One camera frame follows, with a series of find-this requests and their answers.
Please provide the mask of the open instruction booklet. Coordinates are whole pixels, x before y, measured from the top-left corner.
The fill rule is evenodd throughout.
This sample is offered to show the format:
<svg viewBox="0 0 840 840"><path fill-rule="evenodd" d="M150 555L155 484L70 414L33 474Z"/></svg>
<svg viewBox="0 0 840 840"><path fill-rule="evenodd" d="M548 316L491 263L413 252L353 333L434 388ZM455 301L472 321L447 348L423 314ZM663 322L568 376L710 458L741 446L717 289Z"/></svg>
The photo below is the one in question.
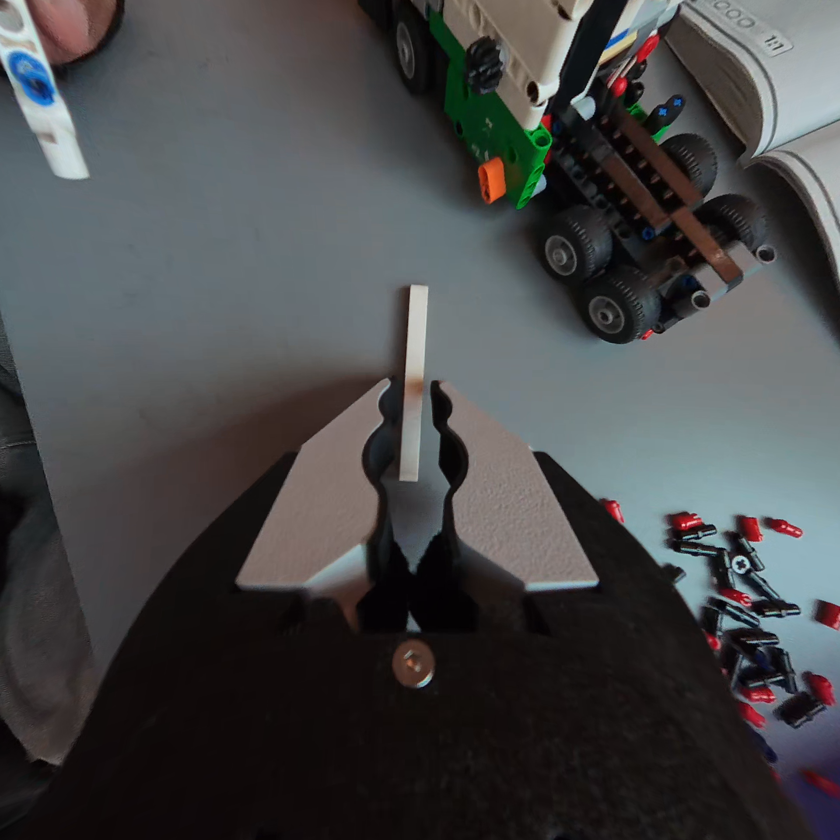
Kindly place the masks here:
<svg viewBox="0 0 840 840"><path fill-rule="evenodd" d="M796 191L838 280L839 2L684 2L666 39L744 145L741 166Z"/></svg>

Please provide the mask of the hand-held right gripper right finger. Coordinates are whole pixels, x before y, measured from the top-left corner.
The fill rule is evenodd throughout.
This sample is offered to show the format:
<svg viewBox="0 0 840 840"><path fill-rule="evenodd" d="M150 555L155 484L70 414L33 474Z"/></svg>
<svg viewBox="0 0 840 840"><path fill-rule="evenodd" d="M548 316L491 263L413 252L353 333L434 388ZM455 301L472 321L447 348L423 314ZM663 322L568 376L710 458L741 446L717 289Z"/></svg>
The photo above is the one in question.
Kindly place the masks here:
<svg viewBox="0 0 840 840"><path fill-rule="evenodd" d="M411 617L429 634L531 631L534 596L588 592L599 575L534 451L450 383L430 396L448 488Z"/></svg>

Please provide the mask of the pile of small lego pieces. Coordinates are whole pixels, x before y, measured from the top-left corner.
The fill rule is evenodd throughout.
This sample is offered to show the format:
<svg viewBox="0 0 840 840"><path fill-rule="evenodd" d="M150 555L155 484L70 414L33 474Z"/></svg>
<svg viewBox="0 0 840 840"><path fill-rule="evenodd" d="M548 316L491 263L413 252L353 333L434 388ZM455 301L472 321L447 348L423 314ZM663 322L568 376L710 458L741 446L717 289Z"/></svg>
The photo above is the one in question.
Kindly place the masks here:
<svg viewBox="0 0 840 840"><path fill-rule="evenodd" d="M596 497L687 603L772 772L837 811L838 517L798 489L683 494L647 526L627 494Z"/></svg>

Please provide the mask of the white and green lego truck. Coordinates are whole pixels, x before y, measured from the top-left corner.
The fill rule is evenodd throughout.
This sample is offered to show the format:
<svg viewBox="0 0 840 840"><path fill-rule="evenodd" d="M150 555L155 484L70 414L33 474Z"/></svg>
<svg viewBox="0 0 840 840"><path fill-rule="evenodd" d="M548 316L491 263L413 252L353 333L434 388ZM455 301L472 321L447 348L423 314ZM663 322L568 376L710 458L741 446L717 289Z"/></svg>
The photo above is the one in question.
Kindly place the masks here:
<svg viewBox="0 0 840 840"><path fill-rule="evenodd" d="M643 110L648 59L682 2L360 1L415 96L434 93L486 204L553 208L545 271L611 344L669 331L771 264L752 199L709 197L718 158L665 137L679 94Z"/></svg>

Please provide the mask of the long white lego beam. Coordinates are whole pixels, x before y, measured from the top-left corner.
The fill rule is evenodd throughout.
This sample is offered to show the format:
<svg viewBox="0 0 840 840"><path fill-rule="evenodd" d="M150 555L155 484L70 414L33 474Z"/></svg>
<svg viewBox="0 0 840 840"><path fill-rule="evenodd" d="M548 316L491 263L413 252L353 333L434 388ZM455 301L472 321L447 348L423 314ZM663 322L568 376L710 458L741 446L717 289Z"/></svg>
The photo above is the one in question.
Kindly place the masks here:
<svg viewBox="0 0 840 840"><path fill-rule="evenodd" d="M408 292L406 353L403 377L402 431L398 479L417 482L421 454L428 287L411 285Z"/></svg>

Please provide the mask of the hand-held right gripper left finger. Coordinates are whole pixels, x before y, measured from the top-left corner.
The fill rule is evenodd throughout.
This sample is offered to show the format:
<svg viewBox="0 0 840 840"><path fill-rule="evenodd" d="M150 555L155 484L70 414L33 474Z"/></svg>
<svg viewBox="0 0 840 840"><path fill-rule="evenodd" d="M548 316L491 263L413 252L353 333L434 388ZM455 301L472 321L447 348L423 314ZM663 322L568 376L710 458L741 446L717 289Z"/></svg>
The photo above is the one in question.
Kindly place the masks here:
<svg viewBox="0 0 840 840"><path fill-rule="evenodd" d="M357 631L406 630L408 569L383 483L399 455L402 395L395 377L378 381L300 447L240 591L331 600Z"/></svg>

